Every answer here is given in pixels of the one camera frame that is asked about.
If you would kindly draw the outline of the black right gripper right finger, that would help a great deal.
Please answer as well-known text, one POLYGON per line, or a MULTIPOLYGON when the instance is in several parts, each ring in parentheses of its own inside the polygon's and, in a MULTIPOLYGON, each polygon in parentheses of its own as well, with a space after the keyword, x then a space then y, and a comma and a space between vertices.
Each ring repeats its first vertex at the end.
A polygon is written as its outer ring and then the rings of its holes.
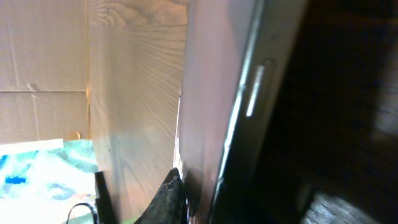
POLYGON ((218 223, 397 222, 397 2, 258 1, 218 223))

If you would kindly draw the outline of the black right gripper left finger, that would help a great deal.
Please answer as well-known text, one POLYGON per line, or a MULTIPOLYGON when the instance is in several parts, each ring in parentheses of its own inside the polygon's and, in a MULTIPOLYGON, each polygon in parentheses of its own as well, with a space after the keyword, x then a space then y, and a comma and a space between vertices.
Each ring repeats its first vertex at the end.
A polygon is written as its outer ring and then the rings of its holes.
POLYGON ((178 224, 181 222, 185 199, 184 183, 179 170, 174 167, 134 224, 178 224))

